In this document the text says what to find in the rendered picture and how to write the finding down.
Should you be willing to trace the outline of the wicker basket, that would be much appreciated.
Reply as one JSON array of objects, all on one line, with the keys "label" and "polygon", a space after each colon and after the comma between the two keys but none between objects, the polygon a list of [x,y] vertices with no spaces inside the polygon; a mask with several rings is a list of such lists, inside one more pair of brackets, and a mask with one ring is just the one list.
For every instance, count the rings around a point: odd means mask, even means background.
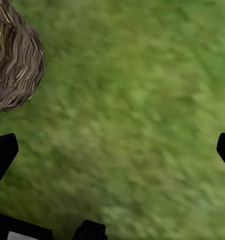
[{"label": "wicker basket", "polygon": [[0,113],[22,107],[45,72],[46,50],[39,33],[10,0],[0,0]]}]

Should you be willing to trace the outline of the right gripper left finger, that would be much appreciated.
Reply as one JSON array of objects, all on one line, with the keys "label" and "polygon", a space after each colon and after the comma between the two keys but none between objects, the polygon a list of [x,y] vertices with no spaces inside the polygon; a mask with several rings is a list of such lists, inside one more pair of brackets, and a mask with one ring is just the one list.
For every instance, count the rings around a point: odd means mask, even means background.
[{"label": "right gripper left finger", "polygon": [[14,133],[0,136],[0,181],[19,151]]}]

